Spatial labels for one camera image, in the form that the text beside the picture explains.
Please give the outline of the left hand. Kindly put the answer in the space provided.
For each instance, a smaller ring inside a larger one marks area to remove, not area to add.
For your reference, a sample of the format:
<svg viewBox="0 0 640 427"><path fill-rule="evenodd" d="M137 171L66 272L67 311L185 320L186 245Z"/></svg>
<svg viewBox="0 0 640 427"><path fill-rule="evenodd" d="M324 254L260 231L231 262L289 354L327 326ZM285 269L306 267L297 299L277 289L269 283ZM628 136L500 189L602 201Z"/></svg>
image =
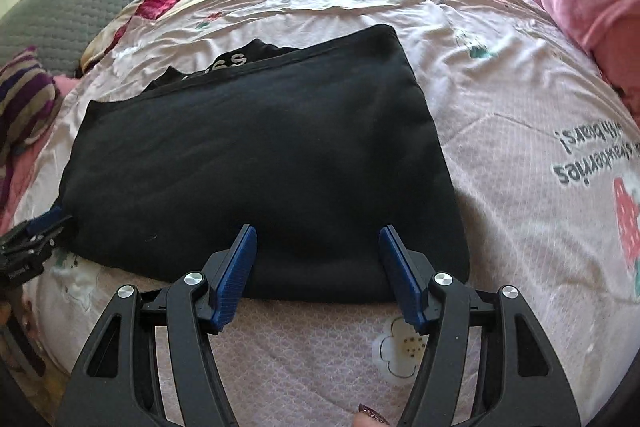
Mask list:
<svg viewBox="0 0 640 427"><path fill-rule="evenodd" d="M0 327L6 326L12 315L11 303L6 300L0 301Z"/></svg>

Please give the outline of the right hand thumb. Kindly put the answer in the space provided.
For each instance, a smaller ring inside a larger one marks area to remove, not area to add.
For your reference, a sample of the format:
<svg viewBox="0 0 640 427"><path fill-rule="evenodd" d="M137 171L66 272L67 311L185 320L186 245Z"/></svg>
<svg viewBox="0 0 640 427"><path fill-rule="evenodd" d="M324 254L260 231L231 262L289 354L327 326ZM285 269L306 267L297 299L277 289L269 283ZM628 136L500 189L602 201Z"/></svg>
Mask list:
<svg viewBox="0 0 640 427"><path fill-rule="evenodd" d="M390 422L372 407L360 403L352 427L390 427Z"/></svg>

